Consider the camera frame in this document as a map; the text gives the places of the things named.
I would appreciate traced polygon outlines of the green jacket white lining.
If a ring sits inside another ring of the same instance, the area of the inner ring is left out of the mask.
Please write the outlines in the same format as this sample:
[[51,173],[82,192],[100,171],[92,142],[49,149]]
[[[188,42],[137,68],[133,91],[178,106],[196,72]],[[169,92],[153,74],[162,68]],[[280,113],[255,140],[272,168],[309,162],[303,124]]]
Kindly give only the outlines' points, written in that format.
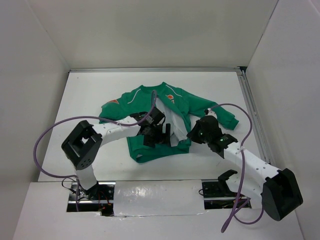
[[105,103],[99,117],[117,121],[134,113],[148,112],[152,106],[153,91],[157,93],[156,108],[165,115],[165,123],[170,124],[170,145],[146,146],[142,135],[127,138],[129,155],[139,164],[189,153],[192,142],[187,134],[191,131],[191,115],[202,118],[205,110],[213,108],[217,121],[224,128],[234,130],[239,123],[234,114],[218,106],[216,102],[165,82],[156,86],[141,85],[123,93],[120,98]]

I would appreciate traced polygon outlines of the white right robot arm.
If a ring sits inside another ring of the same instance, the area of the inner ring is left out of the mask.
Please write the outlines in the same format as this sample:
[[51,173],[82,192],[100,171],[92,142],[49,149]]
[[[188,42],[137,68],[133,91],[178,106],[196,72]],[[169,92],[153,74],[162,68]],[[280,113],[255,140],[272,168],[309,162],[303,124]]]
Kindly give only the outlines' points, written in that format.
[[187,137],[195,143],[207,144],[212,152],[241,169],[241,172],[228,170],[218,177],[218,190],[223,196],[240,192],[259,200],[262,209],[275,221],[303,204],[296,176],[290,169],[272,166],[243,148],[235,137],[222,132],[214,116],[197,120]]

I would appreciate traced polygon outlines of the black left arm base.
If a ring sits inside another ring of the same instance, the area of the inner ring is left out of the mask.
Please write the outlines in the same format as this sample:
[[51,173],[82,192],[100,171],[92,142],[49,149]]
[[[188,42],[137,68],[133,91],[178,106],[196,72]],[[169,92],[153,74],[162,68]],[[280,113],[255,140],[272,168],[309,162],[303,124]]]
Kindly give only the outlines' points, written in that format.
[[85,193],[72,178],[63,179],[61,186],[68,190],[68,213],[97,212],[104,217],[114,216],[115,181],[100,181],[90,193]]

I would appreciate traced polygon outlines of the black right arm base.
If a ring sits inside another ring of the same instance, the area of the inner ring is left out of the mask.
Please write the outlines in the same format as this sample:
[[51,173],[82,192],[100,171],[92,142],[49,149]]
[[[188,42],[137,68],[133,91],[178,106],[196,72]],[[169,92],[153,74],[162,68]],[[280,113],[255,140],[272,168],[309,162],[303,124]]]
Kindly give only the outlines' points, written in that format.
[[230,190],[227,186],[227,180],[230,180],[237,173],[235,170],[228,170],[217,179],[202,180],[202,188],[198,193],[203,196],[205,210],[233,208],[238,189]]

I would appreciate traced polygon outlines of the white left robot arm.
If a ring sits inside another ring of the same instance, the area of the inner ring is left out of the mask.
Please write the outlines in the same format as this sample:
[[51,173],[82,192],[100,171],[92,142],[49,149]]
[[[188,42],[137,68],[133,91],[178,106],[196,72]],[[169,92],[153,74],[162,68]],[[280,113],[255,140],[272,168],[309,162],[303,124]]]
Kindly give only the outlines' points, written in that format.
[[75,126],[61,148],[75,168],[80,192],[86,199],[92,200],[99,193],[99,183],[92,164],[100,147],[139,135],[144,146],[171,146],[171,124],[166,123],[165,114],[156,107],[150,112],[132,113],[120,120],[102,124],[90,124],[83,120]]

